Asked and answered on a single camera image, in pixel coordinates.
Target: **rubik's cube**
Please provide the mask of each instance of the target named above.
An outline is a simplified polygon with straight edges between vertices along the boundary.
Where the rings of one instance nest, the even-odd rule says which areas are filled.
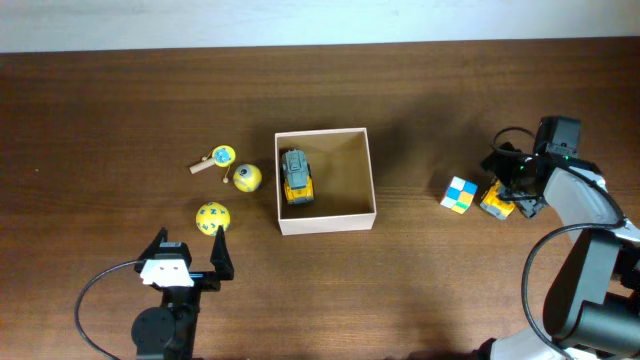
[[[473,196],[477,190],[478,186],[476,184],[454,176],[440,204],[458,214],[464,214],[471,206],[471,201],[473,201]]]

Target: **cardboard box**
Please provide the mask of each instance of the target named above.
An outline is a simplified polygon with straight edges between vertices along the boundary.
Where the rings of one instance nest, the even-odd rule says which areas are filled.
[[[369,230],[376,218],[367,129],[277,133],[278,223],[282,235]],[[284,195],[280,158],[304,151],[311,167],[315,200],[289,205]]]

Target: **yellow ball with white pattern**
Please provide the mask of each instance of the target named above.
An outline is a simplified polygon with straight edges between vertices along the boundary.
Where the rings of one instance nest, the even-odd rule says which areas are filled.
[[[218,226],[221,225],[224,231],[227,231],[230,224],[231,214],[229,214],[229,210],[216,202],[202,205],[196,214],[196,225],[205,235],[215,236],[216,232],[218,232]]]
[[[262,173],[255,165],[240,165],[233,174],[233,183],[242,192],[254,192],[262,182]]]

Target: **blue square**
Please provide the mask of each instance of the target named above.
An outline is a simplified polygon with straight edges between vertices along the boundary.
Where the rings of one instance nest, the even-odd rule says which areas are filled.
[[[460,190],[449,188],[447,191],[447,197],[452,198],[453,200],[458,200],[460,198]]]
[[[464,183],[464,191],[468,192],[471,195],[475,195],[476,191],[478,191],[478,185],[470,183],[470,182],[465,182]]]

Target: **yellow and blue disc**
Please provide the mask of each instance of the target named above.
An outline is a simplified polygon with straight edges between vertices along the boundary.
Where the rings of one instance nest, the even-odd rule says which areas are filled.
[[[236,151],[229,145],[220,145],[213,149],[211,156],[220,167],[227,167],[236,161]]]
[[[202,205],[196,214],[196,225],[205,235],[215,236],[218,226],[222,226],[224,231],[227,231],[230,224],[229,210],[216,202]]]
[[[262,182],[262,173],[255,165],[240,165],[233,174],[233,183],[242,192],[253,192]]]

